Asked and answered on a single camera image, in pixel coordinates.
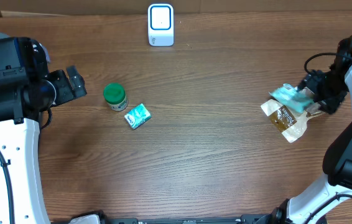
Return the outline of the teal snack packet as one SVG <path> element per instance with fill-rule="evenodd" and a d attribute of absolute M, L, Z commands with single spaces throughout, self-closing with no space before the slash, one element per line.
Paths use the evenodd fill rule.
<path fill-rule="evenodd" d="M 313 104 L 313 100 L 310 96 L 307 96 L 302 90 L 298 91 L 296 87 L 288 83 L 284 83 L 281 87 L 269 94 L 282 105 L 298 113 L 303 113 Z"/>

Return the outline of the beige brown snack pouch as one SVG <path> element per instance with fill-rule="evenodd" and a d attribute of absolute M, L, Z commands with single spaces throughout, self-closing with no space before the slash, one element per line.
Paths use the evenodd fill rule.
<path fill-rule="evenodd" d="M 313 99 L 313 93 L 307 87 L 302 91 Z M 265 115 L 289 143 L 303 136 L 308 120 L 324 114 L 319 107 L 318 103 L 313 102 L 303 113 L 298 113 L 282 105 L 273 97 L 261 105 Z"/>

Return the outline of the small teal tissue pack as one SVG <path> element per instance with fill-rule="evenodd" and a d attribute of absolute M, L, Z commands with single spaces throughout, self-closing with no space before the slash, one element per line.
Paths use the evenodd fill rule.
<path fill-rule="evenodd" d="M 144 106 L 143 103 L 137 105 L 124 115 L 125 120 L 132 129 L 138 128 L 140 125 L 151 119 L 151 117 L 150 111 Z"/>

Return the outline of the green lid white jar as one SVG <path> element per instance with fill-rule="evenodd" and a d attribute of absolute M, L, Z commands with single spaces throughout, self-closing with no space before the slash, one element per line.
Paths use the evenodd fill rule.
<path fill-rule="evenodd" d="M 110 83 L 103 90 L 103 96 L 109 107 L 114 111 L 122 111 L 128 106 L 125 89 L 118 83 Z"/>

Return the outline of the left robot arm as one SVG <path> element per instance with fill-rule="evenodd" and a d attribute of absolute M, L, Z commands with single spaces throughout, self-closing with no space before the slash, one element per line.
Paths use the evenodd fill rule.
<path fill-rule="evenodd" d="M 50 72 L 45 47 L 0 33 L 0 223 L 48 223 L 39 169 L 40 116 L 86 95 L 74 66 Z"/>

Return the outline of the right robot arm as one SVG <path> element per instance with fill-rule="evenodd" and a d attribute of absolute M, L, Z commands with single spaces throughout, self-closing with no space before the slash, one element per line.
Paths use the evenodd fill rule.
<path fill-rule="evenodd" d="M 338 43 L 327 72 L 309 70 L 297 86 L 287 83 L 270 93 L 261 108 L 288 140 L 298 130 L 298 117 L 333 114 L 347 95 L 352 108 L 352 36 Z M 258 223 L 326 223 L 326 214 L 352 199 L 352 122 L 328 147 L 322 174 L 300 195 L 286 199 Z"/>

